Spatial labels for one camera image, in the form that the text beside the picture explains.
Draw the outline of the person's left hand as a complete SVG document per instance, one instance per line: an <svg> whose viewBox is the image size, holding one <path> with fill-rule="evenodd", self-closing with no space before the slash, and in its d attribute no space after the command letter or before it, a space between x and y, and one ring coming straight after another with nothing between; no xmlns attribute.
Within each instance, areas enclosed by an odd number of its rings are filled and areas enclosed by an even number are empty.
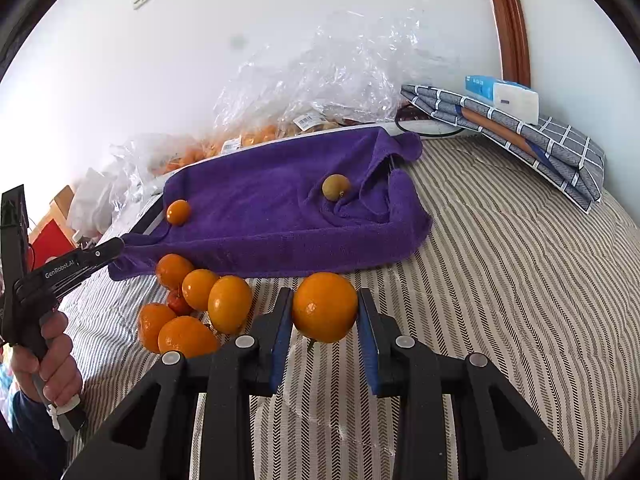
<svg viewBox="0 0 640 480"><path fill-rule="evenodd" d="M32 376L43 381L42 393L48 402L65 405L82 388L82 378L72 356L73 341L65 331L67 316L55 311L41 327L41 335L48 342L48 352L40 360L21 346L12 350L11 367L22 393L35 402L41 402Z"/></svg>

